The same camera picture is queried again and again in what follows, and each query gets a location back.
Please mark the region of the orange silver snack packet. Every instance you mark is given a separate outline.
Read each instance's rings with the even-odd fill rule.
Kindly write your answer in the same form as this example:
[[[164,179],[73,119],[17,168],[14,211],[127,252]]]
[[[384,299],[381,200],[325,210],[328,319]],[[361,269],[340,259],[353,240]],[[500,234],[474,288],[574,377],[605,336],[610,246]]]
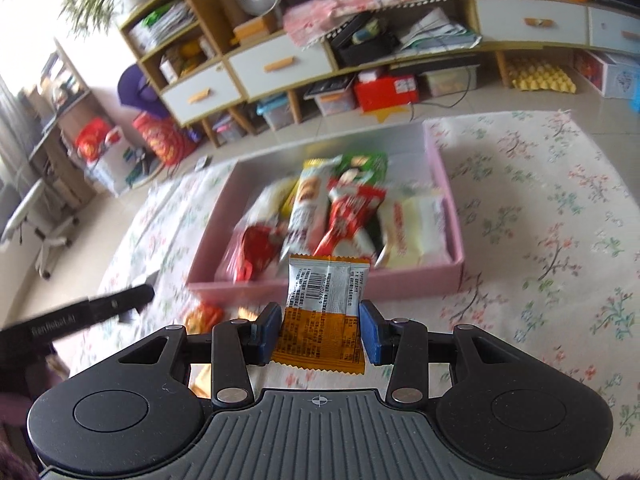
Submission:
[[[359,305],[367,259],[294,255],[271,359],[279,364],[352,375],[364,373]]]

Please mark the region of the white rice cracker packet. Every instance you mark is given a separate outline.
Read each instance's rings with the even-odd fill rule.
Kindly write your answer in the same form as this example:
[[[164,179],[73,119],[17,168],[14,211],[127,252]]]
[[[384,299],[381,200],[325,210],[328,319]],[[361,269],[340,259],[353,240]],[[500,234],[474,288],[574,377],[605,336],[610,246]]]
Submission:
[[[266,228],[273,240],[283,240],[286,226],[281,208],[296,182],[296,177],[284,177],[266,185],[236,224],[235,232],[243,233],[252,226],[258,226]]]

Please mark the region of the red candy packet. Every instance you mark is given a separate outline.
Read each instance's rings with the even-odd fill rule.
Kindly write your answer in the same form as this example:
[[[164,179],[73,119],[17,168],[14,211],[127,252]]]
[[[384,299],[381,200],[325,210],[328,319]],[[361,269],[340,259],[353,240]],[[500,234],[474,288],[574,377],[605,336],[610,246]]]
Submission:
[[[384,188],[365,184],[332,182],[329,226],[315,257],[367,259],[376,257],[375,244],[366,226],[386,197]]]

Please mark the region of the white chocolate cookie packet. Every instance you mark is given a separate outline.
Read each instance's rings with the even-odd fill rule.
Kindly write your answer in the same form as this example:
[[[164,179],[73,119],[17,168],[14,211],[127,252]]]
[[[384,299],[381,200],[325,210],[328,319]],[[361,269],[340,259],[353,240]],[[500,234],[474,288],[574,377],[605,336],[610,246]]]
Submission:
[[[294,198],[280,263],[292,255],[312,255],[326,232],[329,182],[340,162],[338,157],[304,162]]]

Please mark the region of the green cartoon snack packet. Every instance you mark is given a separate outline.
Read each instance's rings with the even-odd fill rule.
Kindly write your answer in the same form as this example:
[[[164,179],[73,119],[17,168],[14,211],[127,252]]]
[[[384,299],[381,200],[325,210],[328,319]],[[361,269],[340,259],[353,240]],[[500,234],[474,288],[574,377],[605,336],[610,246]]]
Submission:
[[[386,179],[387,168],[384,153],[343,154],[338,156],[335,179],[343,184],[376,185]]]

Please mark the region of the yellow cracker packet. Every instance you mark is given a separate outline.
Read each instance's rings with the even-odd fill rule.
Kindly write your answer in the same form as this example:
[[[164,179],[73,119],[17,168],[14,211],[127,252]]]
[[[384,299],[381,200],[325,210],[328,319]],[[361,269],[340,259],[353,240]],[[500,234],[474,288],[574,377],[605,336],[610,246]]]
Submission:
[[[283,202],[280,208],[280,218],[281,219],[289,219],[291,218],[291,214],[293,211],[293,207],[295,204],[296,194],[299,186],[299,181],[296,181],[292,187],[292,190],[286,196],[285,201]]]

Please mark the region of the mustard yellow snack packet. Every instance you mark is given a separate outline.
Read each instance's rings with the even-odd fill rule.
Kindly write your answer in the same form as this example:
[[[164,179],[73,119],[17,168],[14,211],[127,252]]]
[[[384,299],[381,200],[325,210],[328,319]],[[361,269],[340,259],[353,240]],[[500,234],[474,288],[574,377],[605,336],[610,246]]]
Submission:
[[[190,389],[202,399],[209,399],[212,396],[212,366],[210,364],[202,365],[198,372],[190,379]]]

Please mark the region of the white office chair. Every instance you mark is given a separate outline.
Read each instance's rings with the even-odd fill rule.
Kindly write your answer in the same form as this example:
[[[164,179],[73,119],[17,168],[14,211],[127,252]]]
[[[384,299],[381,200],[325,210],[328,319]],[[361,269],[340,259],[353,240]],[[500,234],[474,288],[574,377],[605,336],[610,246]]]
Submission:
[[[18,238],[18,244],[21,245],[24,229],[32,231],[39,240],[39,252],[34,267],[40,278],[45,281],[51,278],[52,250],[70,248],[73,241],[65,232],[79,224],[79,218],[71,214],[57,226],[46,225],[38,209],[49,192],[50,186],[43,179],[38,179],[24,196],[21,196],[12,183],[1,187],[1,246],[8,246],[14,237]]]

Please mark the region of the white blue snack packet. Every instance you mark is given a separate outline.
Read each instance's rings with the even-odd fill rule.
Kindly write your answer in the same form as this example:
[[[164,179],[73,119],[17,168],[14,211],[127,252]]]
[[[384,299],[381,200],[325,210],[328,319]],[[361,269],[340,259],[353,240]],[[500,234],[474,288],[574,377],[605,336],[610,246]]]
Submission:
[[[442,194],[390,190],[378,207],[382,250],[377,269],[400,270],[452,263]]]

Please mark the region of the red cylindrical tin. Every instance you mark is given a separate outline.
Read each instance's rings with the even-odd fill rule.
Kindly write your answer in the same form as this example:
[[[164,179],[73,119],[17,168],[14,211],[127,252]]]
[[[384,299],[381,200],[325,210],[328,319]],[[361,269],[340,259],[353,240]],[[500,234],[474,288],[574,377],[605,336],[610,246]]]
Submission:
[[[134,118],[132,125],[167,167],[177,166],[198,147],[171,117],[159,118],[142,112]]]

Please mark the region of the floral tablecloth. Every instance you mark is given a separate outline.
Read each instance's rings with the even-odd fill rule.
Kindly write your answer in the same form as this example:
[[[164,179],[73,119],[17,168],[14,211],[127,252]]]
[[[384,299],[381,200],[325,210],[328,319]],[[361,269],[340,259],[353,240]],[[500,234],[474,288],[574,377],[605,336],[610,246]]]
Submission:
[[[593,388],[612,410],[612,447],[639,452],[639,207],[622,178],[570,115],[513,112],[427,122],[452,192],[465,252],[461,288],[446,296],[377,302],[430,330],[460,323],[514,344]],[[144,234],[175,234],[164,253],[156,296],[132,325],[107,321],[58,347],[72,374],[96,364],[195,307],[186,272],[210,214],[197,206],[179,227],[152,226],[186,191],[218,205],[240,162],[152,191],[107,269],[100,292],[114,292],[152,263]]]

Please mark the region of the red cardboard box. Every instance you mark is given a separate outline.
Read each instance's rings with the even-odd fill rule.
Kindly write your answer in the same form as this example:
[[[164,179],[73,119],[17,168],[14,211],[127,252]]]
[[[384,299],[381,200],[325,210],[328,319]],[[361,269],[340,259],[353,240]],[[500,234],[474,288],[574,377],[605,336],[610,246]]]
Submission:
[[[354,93],[364,112],[374,112],[419,101],[419,89],[413,76],[384,76],[374,81],[357,81]]]

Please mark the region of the white drawer cabinet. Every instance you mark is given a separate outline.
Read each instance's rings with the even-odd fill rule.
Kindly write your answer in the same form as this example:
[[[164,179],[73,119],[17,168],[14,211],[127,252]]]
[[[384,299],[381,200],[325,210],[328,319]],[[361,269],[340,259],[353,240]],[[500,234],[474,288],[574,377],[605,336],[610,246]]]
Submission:
[[[149,10],[170,0],[150,0]],[[220,110],[369,67],[395,66],[471,51],[586,47],[636,55],[639,13],[613,3],[573,0],[393,0],[370,9],[347,0],[312,0],[285,13],[284,27],[249,44],[234,40],[221,0],[180,0],[192,22],[149,52],[131,50],[137,66],[179,125]],[[453,44],[421,26],[420,44],[401,38],[401,20],[448,2],[464,9],[477,36]]]

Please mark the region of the yellow egg tray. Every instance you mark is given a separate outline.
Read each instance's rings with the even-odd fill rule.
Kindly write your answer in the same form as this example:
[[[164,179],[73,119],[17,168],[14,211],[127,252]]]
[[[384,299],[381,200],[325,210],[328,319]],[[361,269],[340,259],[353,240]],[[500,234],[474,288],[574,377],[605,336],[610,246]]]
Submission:
[[[506,62],[506,70],[512,87],[520,91],[577,92],[565,70],[539,58],[511,58]]]

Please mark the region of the white printed carton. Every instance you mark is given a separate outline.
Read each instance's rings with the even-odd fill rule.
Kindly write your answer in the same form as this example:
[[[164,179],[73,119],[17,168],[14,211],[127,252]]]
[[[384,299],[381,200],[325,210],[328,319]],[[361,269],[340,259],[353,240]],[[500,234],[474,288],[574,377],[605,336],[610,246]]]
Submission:
[[[631,100],[639,82],[639,58],[576,49],[573,67],[605,99]]]

